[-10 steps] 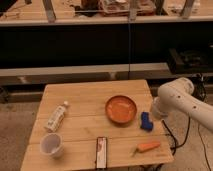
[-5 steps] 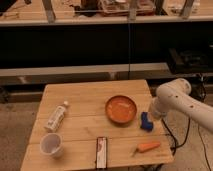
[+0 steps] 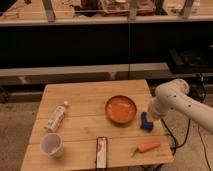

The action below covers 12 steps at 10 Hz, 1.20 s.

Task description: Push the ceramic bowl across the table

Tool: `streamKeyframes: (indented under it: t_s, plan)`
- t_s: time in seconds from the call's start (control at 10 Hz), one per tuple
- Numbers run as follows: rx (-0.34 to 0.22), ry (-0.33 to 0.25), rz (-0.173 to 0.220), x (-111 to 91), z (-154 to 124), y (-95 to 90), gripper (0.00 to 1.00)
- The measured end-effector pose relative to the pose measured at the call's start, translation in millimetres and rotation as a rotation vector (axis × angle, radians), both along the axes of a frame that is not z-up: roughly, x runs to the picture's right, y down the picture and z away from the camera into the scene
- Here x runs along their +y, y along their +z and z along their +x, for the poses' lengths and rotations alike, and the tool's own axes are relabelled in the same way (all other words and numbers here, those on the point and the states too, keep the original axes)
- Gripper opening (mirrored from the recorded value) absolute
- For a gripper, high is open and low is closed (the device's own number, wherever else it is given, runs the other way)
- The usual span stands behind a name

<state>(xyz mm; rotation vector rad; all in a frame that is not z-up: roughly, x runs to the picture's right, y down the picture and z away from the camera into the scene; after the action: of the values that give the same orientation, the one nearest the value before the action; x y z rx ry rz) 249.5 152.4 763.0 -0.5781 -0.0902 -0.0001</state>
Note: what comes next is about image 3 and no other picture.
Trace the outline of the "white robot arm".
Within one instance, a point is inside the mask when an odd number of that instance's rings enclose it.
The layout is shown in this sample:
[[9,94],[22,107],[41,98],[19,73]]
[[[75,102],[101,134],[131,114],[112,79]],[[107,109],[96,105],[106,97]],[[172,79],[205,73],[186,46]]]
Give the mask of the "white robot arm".
[[149,102],[149,113],[154,119],[161,119],[173,109],[213,134],[213,108],[190,98],[189,90],[189,84],[183,79],[158,85],[155,96]]

